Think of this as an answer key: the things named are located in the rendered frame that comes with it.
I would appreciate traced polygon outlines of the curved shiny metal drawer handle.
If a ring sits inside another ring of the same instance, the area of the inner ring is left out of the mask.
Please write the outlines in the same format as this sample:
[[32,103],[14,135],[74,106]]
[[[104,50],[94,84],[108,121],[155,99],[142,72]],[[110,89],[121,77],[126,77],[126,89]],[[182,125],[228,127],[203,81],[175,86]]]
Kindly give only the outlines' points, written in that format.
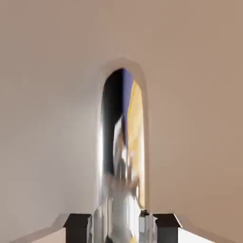
[[117,58],[104,65],[99,79],[93,243],[154,243],[144,72]]

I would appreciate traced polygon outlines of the beige painted drawer front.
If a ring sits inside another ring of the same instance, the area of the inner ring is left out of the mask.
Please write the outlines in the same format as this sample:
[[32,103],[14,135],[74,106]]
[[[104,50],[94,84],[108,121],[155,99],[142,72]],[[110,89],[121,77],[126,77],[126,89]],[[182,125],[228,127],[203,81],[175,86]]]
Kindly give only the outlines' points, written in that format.
[[0,243],[93,211],[121,57],[146,81],[150,209],[243,243],[243,0],[0,0]]

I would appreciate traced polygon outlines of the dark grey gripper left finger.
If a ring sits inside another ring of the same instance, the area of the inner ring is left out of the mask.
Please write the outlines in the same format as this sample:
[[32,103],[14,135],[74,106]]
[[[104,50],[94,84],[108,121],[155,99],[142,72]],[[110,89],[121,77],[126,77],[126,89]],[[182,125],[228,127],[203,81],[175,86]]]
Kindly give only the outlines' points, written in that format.
[[60,214],[49,227],[19,237],[9,243],[92,243],[90,214]]

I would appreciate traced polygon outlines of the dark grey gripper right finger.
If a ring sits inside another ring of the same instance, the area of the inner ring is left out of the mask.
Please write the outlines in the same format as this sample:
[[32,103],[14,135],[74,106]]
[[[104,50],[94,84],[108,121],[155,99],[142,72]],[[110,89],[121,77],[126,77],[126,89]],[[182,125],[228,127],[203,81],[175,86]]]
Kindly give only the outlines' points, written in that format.
[[230,239],[194,226],[184,215],[153,214],[153,243],[235,243]]

